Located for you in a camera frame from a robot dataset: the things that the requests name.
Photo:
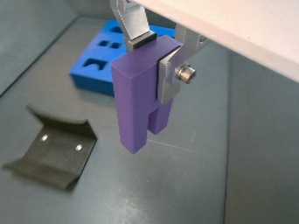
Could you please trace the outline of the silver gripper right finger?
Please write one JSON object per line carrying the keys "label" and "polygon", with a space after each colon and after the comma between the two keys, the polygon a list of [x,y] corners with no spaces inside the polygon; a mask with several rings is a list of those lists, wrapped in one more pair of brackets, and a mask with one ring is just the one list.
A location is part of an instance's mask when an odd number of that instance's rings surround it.
{"label": "silver gripper right finger", "polygon": [[182,43],[160,60],[158,64],[158,100],[166,104],[179,93],[180,83],[190,84],[196,76],[196,70],[188,60],[210,43],[210,40],[183,25],[175,27],[175,39]]}

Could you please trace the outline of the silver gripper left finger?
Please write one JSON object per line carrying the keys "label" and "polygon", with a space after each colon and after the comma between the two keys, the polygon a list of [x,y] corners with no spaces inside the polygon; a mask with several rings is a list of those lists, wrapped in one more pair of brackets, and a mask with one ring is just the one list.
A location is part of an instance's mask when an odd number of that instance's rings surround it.
{"label": "silver gripper left finger", "polygon": [[146,8],[132,0],[110,0],[110,5],[126,37],[126,49],[131,52],[156,39]]}

